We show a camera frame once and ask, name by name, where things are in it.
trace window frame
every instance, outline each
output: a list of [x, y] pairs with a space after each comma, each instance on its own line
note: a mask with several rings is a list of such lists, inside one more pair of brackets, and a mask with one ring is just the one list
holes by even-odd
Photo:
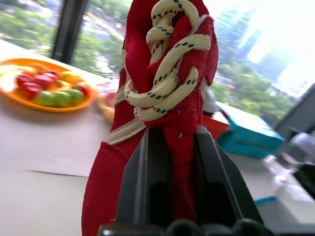
[[315, 128], [315, 83], [305, 92], [300, 102], [275, 126], [275, 130], [288, 140], [292, 129], [311, 133]]
[[70, 64], [89, 0], [63, 0], [52, 59]]

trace teal box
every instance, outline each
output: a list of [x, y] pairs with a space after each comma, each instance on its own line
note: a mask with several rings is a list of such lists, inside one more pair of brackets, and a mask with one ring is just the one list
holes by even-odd
[[283, 138], [262, 118], [223, 103], [217, 103], [231, 124], [218, 144], [226, 152], [262, 159], [274, 152]]

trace fruit plate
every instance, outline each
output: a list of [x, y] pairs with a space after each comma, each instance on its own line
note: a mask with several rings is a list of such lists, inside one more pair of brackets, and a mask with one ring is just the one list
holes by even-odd
[[[21, 74], [23, 71], [30, 71], [34, 69], [37, 70], [39, 69], [39, 65], [42, 66], [42, 68], [48, 68], [49, 70], [56, 71], [58, 73], [71, 72], [62, 66], [36, 59], [16, 58], [5, 60], [0, 62], [0, 92], [25, 106], [49, 112], [73, 112], [87, 107], [92, 102], [93, 89], [90, 85], [86, 84], [85, 81], [79, 76], [78, 79], [76, 79], [76, 83], [84, 82], [88, 89], [88, 93], [84, 100], [76, 104], [75, 106], [64, 108], [42, 106], [27, 99], [21, 92], [21, 88], [16, 85], [15, 77]], [[57, 89], [57, 85], [53, 84], [47, 89], [47, 91], [54, 92]]]

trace shoe tongue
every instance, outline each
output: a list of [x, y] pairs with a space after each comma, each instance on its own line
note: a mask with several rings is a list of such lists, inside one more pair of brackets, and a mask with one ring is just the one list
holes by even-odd
[[[199, 11], [199, 15], [208, 14], [202, 0], [190, 0]], [[158, 0], [134, 0], [127, 17], [124, 49], [127, 50], [126, 67], [138, 93], [152, 89], [154, 76], [158, 70], [159, 61], [150, 65], [151, 52], [146, 42], [146, 34], [152, 28], [151, 10]], [[187, 16], [179, 13], [173, 22], [176, 23], [170, 48], [191, 32]]]
[[[129, 44], [129, 50], [126, 49], [128, 51], [126, 57], [128, 73], [138, 93], [148, 92], [152, 89], [154, 76], [164, 57], [161, 57], [160, 60], [149, 65], [151, 53], [145, 37], [143, 37], [139, 30], [137, 32], [135, 28], [127, 26], [127, 30], [130, 30], [128, 35], [126, 35], [127, 41], [125, 42], [125, 44]], [[190, 31], [191, 25], [189, 19], [187, 16], [184, 16], [174, 27], [170, 48], [173, 48], [177, 42], [188, 36]]]

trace red box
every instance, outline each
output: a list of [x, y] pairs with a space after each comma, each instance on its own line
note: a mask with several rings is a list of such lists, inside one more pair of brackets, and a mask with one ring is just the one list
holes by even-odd
[[226, 133], [230, 127], [230, 123], [221, 112], [215, 112], [211, 117], [203, 114], [202, 122], [203, 126], [212, 134], [214, 140]]

